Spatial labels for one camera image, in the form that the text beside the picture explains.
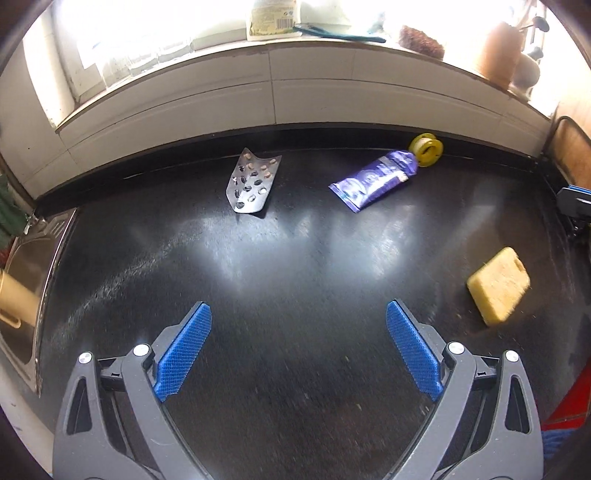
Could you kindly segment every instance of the red object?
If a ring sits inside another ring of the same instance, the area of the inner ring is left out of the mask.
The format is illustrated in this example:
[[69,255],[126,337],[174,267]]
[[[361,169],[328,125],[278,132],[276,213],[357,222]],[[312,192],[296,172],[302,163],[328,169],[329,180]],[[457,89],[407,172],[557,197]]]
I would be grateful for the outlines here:
[[591,359],[577,381],[563,398],[554,413],[542,425],[542,430],[579,428],[589,415],[591,407]]
[[6,267],[6,262],[8,262],[8,256],[10,255],[10,249],[12,248],[12,244],[14,243],[14,238],[10,241],[10,244],[2,250],[0,250],[0,267]]

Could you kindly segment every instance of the terracotta pot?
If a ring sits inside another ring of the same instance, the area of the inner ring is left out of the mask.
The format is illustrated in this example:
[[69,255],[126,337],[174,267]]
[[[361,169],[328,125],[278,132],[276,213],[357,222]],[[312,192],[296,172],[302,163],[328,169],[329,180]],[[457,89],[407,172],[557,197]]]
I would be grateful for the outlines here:
[[484,78],[507,90],[521,55],[523,34],[505,22],[487,36],[475,67]]

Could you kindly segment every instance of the black countertop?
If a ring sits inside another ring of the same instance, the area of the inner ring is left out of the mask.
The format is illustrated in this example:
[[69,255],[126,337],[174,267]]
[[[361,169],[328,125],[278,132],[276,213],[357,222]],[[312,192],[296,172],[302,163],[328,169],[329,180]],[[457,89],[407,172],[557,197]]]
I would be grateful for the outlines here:
[[[432,406],[385,328],[395,297],[475,354],[518,351],[541,418],[553,411],[591,354],[590,269],[540,178],[443,157],[354,214],[328,185],[379,151],[281,153],[263,215],[226,200],[236,157],[141,175],[81,208],[33,401],[51,428],[79,353],[151,342],[197,300],[212,332],[166,406],[215,480],[386,474]],[[531,290],[489,329],[465,282],[507,245]]]

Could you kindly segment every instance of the barcode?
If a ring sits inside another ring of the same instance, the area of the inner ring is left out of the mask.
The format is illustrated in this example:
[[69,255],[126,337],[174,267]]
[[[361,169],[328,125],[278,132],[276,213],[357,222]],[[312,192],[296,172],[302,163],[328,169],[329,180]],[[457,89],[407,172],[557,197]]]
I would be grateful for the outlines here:
[[277,19],[277,30],[283,30],[284,28],[292,28],[294,26],[293,18],[278,18]]

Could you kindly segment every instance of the yellow sponge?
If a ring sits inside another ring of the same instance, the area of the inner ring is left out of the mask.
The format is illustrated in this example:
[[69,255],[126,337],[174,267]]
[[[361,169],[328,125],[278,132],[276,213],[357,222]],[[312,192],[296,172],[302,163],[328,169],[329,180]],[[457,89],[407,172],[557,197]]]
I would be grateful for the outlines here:
[[485,323],[504,322],[530,287],[530,276],[515,250],[505,247],[466,283]]

